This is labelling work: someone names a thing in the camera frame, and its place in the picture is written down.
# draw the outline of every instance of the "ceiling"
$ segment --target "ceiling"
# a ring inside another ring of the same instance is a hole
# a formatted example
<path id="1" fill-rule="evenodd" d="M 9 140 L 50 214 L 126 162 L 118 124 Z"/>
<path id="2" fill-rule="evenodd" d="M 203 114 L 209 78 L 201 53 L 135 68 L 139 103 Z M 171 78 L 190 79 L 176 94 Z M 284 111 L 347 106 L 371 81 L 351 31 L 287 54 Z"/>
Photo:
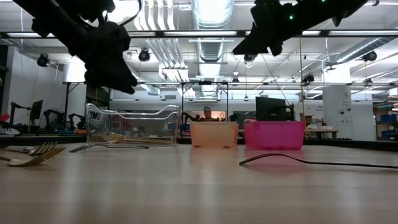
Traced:
<path id="1" fill-rule="evenodd" d="M 233 8 L 233 16 L 231 19 L 230 29 L 250 29 L 252 24 L 252 17 L 250 14 L 250 8 L 252 7 L 253 0 L 235 0 Z M 382 3 L 394 3 L 396 1 L 383 1 Z M 190 1 L 187 0 L 174 0 L 176 8 L 174 10 L 174 21 L 177 29 L 180 30 L 191 30 L 193 29 L 192 12 L 190 10 Z M 389 24 L 396 22 L 398 15 L 398 4 L 380 4 L 377 7 L 367 5 L 362 7 L 359 11 L 353 14 L 351 17 L 344 19 L 339 27 L 335 27 L 331 20 L 325 21 L 314 29 L 385 29 Z M 32 23 L 32 17 L 22 10 L 13 2 L 1 2 L 0 1 L 0 31 L 30 31 Z M 135 30 L 133 23 L 127 25 L 127 30 Z M 315 59 L 321 55 L 325 55 L 326 43 L 328 46 L 329 54 L 338 54 L 343 52 L 353 45 L 361 42 L 363 39 L 360 38 L 303 38 L 290 39 L 284 42 L 283 52 L 277 57 L 271 55 L 260 55 L 254 61 L 254 66 L 246 68 L 243 60 L 240 60 L 240 56 L 236 57 L 230 52 L 234 47 L 242 41 L 242 39 L 228 39 L 233 42 L 226 43 L 222 62 L 226 64 L 221 66 L 221 78 L 219 80 L 230 81 L 233 77 L 233 72 L 237 71 L 239 80 L 245 82 L 246 76 L 248 82 L 265 82 L 273 80 L 272 76 L 277 79 L 278 82 L 291 82 L 292 76 L 296 75 L 300 71 L 300 67 L 305 67 L 312 62 L 311 59 Z M 14 44 L 17 45 L 20 40 L 9 40 L 10 42 L 3 44 Z M 188 39 L 179 39 L 180 49 L 184 57 L 185 63 L 188 65 L 190 78 L 198 76 L 198 58 L 196 53 L 195 44 L 189 42 Z M 59 63 L 68 63 L 71 56 L 68 54 L 65 46 L 57 40 L 24 40 L 23 41 L 24 51 L 38 55 L 40 53 L 50 54 L 50 58 L 58 60 Z M 131 41 L 131 56 L 128 57 L 128 64 L 141 73 L 146 80 L 149 81 L 161 81 L 158 75 L 159 62 L 152 55 L 149 62 L 140 62 L 138 60 L 138 53 L 141 48 L 148 48 L 144 39 L 132 39 Z M 393 40 L 389 44 L 386 44 L 376 50 L 378 54 L 377 60 L 383 59 L 397 52 L 398 41 Z M 367 64 L 367 69 L 364 68 L 363 62 L 352 62 L 350 63 L 351 79 L 353 81 L 363 79 L 370 75 L 374 75 L 386 70 L 390 70 L 398 67 L 398 57 L 390 57 L 380 62 L 376 61 L 374 65 L 371 63 Z M 322 70 L 311 71 L 315 75 L 315 81 L 322 81 Z M 386 76 L 378 82 L 395 82 L 398 81 L 398 75 Z"/>

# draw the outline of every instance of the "desk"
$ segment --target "desk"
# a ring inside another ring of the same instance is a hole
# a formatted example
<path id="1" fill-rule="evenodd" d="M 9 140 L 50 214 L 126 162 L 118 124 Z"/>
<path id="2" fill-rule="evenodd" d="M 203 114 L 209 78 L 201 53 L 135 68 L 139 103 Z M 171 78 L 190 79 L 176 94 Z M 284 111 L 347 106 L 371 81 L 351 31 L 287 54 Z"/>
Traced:
<path id="1" fill-rule="evenodd" d="M 0 161 L 1 224 L 397 223 L 395 170 L 238 166 L 247 158 L 242 147 L 67 152 L 75 147 L 41 166 Z M 303 153 L 310 161 L 398 161 L 396 153 L 342 147 L 304 146 Z M 0 149 L 0 156 L 25 155 Z"/>
<path id="2" fill-rule="evenodd" d="M 337 129 L 307 129 L 308 133 L 316 133 L 318 136 L 318 139 L 322 138 L 322 133 L 331 133 L 331 136 L 333 139 L 337 138 Z"/>

